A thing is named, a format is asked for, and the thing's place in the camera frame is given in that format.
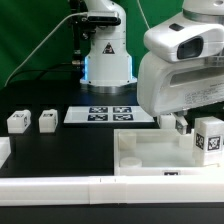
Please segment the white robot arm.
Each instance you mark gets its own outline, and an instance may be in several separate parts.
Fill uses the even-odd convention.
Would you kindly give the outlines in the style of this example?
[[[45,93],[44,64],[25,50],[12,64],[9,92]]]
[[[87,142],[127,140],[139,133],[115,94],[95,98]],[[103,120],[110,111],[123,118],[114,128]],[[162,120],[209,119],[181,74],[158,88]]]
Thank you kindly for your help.
[[[82,84],[115,92],[135,83],[138,104],[153,117],[224,101],[224,0],[184,0],[180,13],[148,29],[137,77],[122,7],[111,0],[84,2],[93,32]]]

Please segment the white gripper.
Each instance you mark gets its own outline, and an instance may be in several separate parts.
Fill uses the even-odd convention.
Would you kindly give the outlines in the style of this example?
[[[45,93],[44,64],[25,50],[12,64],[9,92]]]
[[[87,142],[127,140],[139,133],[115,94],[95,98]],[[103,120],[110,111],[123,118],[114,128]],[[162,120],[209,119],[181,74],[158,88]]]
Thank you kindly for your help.
[[[169,63],[147,53],[139,67],[137,101],[149,115],[174,113],[176,129],[189,133],[186,112],[224,101],[224,67],[210,67],[204,59]]]

